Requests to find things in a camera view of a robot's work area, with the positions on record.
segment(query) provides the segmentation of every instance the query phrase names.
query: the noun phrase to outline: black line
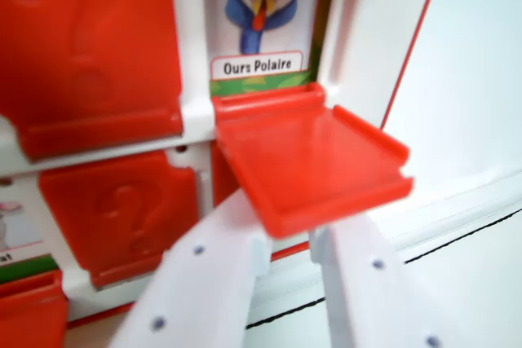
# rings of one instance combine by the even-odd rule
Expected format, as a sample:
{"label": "black line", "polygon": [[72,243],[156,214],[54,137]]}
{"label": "black line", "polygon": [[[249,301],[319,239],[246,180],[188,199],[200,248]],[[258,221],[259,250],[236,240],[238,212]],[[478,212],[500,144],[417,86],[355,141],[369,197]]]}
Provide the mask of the black line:
{"label": "black line", "polygon": [[462,238],[466,238],[467,236],[472,236],[473,234],[475,234],[475,233],[477,233],[479,231],[482,231],[482,230],[484,230],[486,228],[494,226],[495,224],[499,224],[500,222],[504,222],[505,220],[511,218],[514,214],[517,214],[520,211],[522,211],[522,209],[519,209],[518,211],[515,211],[512,214],[509,214],[509,215],[507,215],[507,216],[505,216],[503,218],[500,218],[500,219],[498,219],[498,220],[496,220],[494,222],[491,222],[490,224],[486,224],[485,226],[483,226],[481,228],[477,228],[474,231],[470,231],[467,234],[464,234],[463,236],[459,236],[458,238],[455,238],[454,240],[451,240],[450,242],[448,242],[446,244],[442,244],[441,246],[436,247],[436,248],[434,248],[434,249],[432,249],[432,250],[430,250],[428,252],[425,252],[424,254],[420,254],[417,257],[411,258],[410,260],[406,261],[405,264],[409,264],[410,262],[415,262],[415,261],[419,260],[420,258],[423,258],[423,257],[425,257],[427,255],[430,255],[430,254],[436,252],[437,250],[441,250],[441,249],[445,248],[446,246],[450,246],[451,244],[457,242],[458,240],[461,240]]}
{"label": "black line", "polygon": [[[471,232],[468,232],[467,234],[463,235],[463,236],[459,236],[458,238],[454,239],[454,240],[451,240],[450,242],[448,242],[447,244],[442,244],[441,246],[437,247],[437,248],[434,248],[432,250],[430,250],[429,252],[425,252],[424,254],[421,254],[415,258],[411,258],[410,260],[406,261],[405,264],[409,264],[411,262],[415,262],[429,254],[432,254],[434,252],[436,252],[437,250],[441,250],[447,246],[450,246],[451,244],[457,242],[458,240],[461,240],[462,238],[466,238],[467,236],[472,236],[473,234],[479,232],[479,231],[482,231],[486,228],[489,228],[491,226],[494,226],[495,224],[499,224],[500,222],[504,222],[505,220],[511,218],[513,215],[519,213],[520,211],[522,211],[522,209],[519,209],[515,212],[513,212],[512,214],[509,214],[503,218],[500,218],[494,222],[491,222],[490,224],[486,224],[485,226],[481,227],[481,228],[477,228],[476,230],[474,231],[471,231]],[[304,310],[304,309],[307,309],[308,307],[314,307],[315,305],[318,305],[319,303],[322,303],[325,301],[325,298],[322,297],[320,299],[317,299],[316,301],[313,301],[313,302],[309,302],[305,305],[302,305],[302,306],[299,306],[299,307],[295,307],[294,309],[291,309],[291,310],[288,310],[288,311],[285,311],[284,313],[280,313],[280,314],[277,314],[277,315],[273,315],[272,317],[269,317],[269,318],[266,318],[266,319],[262,319],[258,322],[254,322],[253,324],[250,324],[250,325],[247,325],[246,326],[246,329],[250,329],[250,328],[256,328],[260,325],[263,325],[263,324],[270,324],[271,322],[275,321],[276,319],[280,319],[282,317],[284,317],[285,315],[290,315],[290,314],[293,314],[297,311],[301,311],[301,310]]]}
{"label": "black line", "polygon": [[266,318],[266,319],[262,319],[262,320],[260,320],[258,322],[254,322],[253,324],[247,325],[246,328],[250,329],[250,328],[255,328],[255,327],[259,326],[259,325],[269,324],[269,323],[275,321],[276,319],[280,319],[281,317],[284,317],[285,315],[292,314],[292,313],[295,313],[297,311],[304,310],[307,307],[312,307],[312,306],[318,305],[319,303],[322,303],[324,301],[325,301],[325,299],[322,297],[321,299],[317,299],[316,301],[307,303],[306,305],[302,305],[302,306],[296,307],[296,308],[294,308],[292,310],[285,311],[284,313],[280,313],[278,315],[274,315],[272,317],[269,317],[269,318]]}

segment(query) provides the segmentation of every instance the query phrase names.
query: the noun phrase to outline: white plastic arm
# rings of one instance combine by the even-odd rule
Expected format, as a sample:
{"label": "white plastic arm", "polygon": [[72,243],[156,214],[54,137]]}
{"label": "white plastic arm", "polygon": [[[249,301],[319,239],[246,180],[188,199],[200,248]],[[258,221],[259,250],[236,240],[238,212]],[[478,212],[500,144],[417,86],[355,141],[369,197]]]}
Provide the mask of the white plastic arm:
{"label": "white plastic arm", "polygon": [[311,233],[333,348],[461,348],[455,325],[360,214]]}
{"label": "white plastic arm", "polygon": [[163,257],[111,348],[241,348],[257,276],[271,241],[242,190]]}

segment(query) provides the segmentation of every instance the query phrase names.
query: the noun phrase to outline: blue jacket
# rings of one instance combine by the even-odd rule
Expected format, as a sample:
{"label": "blue jacket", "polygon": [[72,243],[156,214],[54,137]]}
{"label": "blue jacket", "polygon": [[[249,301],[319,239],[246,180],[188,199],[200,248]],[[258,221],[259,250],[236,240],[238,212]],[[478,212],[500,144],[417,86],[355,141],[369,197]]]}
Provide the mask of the blue jacket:
{"label": "blue jacket", "polygon": [[272,15],[267,16],[263,30],[254,30],[254,12],[243,0],[228,0],[225,7],[227,17],[237,26],[242,28],[240,48],[243,55],[259,53],[261,37],[264,30],[280,28],[288,24],[294,18],[297,11],[297,0],[291,0],[286,6],[280,8]]}

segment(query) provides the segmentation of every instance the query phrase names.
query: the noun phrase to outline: cartoon polar bear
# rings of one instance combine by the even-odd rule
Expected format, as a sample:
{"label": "cartoon polar bear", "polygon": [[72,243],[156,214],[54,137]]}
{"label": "cartoon polar bear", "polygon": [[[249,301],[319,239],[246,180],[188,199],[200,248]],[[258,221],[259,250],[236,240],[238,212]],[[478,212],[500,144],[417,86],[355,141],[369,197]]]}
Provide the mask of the cartoon polar bear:
{"label": "cartoon polar bear", "polygon": [[297,11],[297,0],[290,0],[276,10],[276,0],[228,0],[225,13],[241,28],[240,50],[243,55],[258,54],[265,30],[288,24]]}

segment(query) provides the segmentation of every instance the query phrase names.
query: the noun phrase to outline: red tie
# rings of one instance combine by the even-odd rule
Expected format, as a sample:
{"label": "red tie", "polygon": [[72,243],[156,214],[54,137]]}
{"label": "red tie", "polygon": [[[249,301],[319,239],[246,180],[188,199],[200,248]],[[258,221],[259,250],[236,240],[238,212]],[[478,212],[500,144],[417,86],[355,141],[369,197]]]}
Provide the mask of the red tie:
{"label": "red tie", "polygon": [[267,22],[267,0],[262,0],[261,7],[259,8],[259,12],[254,17],[254,22],[252,23],[252,27],[254,28],[254,30],[257,30],[257,31],[263,30],[266,22]]}

